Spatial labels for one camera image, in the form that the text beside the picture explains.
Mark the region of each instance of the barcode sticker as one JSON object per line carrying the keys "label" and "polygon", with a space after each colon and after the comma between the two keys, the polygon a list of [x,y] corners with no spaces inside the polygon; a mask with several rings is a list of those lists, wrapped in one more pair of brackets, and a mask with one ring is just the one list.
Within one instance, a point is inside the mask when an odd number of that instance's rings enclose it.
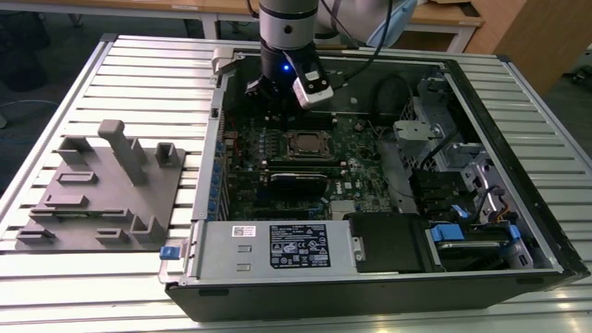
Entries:
{"label": "barcode sticker", "polygon": [[233,225],[232,226],[232,237],[255,237],[255,232],[257,227],[253,225]]}
{"label": "barcode sticker", "polygon": [[179,5],[172,5],[171,6],[172,9],[184,9],[184,10],[197,10],[196,6],[179,6]]}

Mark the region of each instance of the wooden table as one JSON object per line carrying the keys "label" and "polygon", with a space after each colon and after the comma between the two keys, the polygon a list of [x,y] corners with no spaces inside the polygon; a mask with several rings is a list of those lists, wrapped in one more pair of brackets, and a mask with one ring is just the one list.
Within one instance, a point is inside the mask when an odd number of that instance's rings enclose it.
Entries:
{"label": "wooden table", "polygon": [[[252,5],[257,8],[259,0]],[[255,21],[244,0],[12,0],[0,1],[0,10],[199,19],[209,40],[219,39],[220,21]],[[456,5],[427,3],[416,8],[405,30],[453,34],[448,52],[461,53],[483,24],[483,18],[465,16]]]}

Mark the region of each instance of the metal bracket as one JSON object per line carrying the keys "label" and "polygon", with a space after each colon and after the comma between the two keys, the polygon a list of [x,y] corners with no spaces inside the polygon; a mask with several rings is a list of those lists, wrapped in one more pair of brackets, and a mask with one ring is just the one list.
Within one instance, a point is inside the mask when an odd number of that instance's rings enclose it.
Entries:
{"label": "metal bracket", "polygon": [[364,242],[361,241],[361,237],[352,237],[353,244],[353,258],[355,261],[363,262],[367,259],[367,254],[364,252]]}
{"label": "metal bracket", "polygon": [[[187,250],[189,249],[189,240],[188,239],[172,239],[167,241],[165,246],[179,246],[180,247],[180,259],[185,260],[187,258]],[[168,275],[168,262],[171,260],[161,260],[160,261],[160,268],[159,268],[159,281],[161,284],[167,284],[171,282],[179,282],[180,276],[179,275]]]}
{"label": "metal bracket", "polygon": [[235,57],[235,48],[232,47],[219,47],[213,50],[212,55],[212,69],[216,75],[221,75],[231,71],[231,65],[235,60],[239,60],[239,57]]}

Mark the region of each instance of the capacitor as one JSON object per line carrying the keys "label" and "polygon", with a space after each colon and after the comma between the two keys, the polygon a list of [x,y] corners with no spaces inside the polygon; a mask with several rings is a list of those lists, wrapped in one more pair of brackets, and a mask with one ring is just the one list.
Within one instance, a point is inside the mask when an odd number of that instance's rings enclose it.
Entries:
{"label": "capacitor", "polygon": [[353,130],[359,133],[364,132],[364,125],[361,123],[355,123]]}

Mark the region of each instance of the black cable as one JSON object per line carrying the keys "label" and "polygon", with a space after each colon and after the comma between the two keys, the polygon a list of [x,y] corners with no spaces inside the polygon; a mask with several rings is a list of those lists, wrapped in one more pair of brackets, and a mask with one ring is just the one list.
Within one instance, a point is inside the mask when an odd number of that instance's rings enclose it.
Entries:
{"label": "black cable", "polygon": [[397,192],[401,196],[405,196],[407,198],[411,198],[415,200],[415,196],[409,195],[409,194],[404,194],[401,191],[399,191],[399,189],[395,188],[395,186],[392,186],[391,182],[388,181],[388,178],[385,178],[385,183],[387,185],[391,187],[391,189]]}
{"label": "black cable", "polygon": [[253,9],[252,9],[251,0],[244,0],[244,1],[247,2],[247,9],[249,10],[252,18],[257,19],[259,13],[256,11],[253,11]]}
{"label": "black cable", "polygon": [[368,61],[352,73],[349,73],[344,76],[345,82],[349,81],[356,75],[359,75],[368,68],[368,66],[372,64],[375,59],[379,57],[379,53],[383,50],[383,47],[385,45],[388,26],[391,25],[391,12],[392,12],[393,1],[395,0],[388,1],[385,27],[384,27],[384,31],[383,31],[383,36],[380,37],[379,47],[376,47],[373,55],[369,57]]}
{"label": "black cable", "polygon": [[456,134],[459,134],[459,129],[456,128],[451,134],[448,134],[448,136],[443,139],[443,141],[440,141],[439,145],[436,146],[436,148],[429,152],[428,156],[425,156],[424,160],[421,161],[420,165],[419,165],[419,169],[421,170],[425,166],[425,163],[428,163],[429,159],[436,156],[437,152],[443,150],[443,148],[445,147],[447,144],[451,143],[452,139],[456,137]]}
{"label": "black cable", "polygon": [[348,32],[348,29],[345,29],[345,26],[341,24],[340,19],[337,19],[337,16],[335,15],[333,11],[329,9],[329,6],[327,5],[325,0],[321,0],[321,5],[323,5],[323,7],[325,7],[325,10],[329,13],[331,17],[333,18],[335,22],[340,25],[341,30],[345,33],[345,36],[348,36],[348,39],[352,42],[353,46],[360,48],[360,44],[357,44],[357,41],[352,37],[352,34]]}
{"label": "black cable", "polygon": [[411,88],[409,82],[407,82],[405,78],[396,73],[388,74],[385,77],[383,77],[379,80],[379,82],[375,83],[375,85],[372,86],[372,90],[369,91],[371,105],[369,105],[368,113],[369,113],[371,118],[377,117],[380,115],[379,95],[380,95],[384,85],[391,80],[399,81],[405,85],[407,91],[409,93],[409,98],[411,98],[411,100],[413,99],[413,89]]}

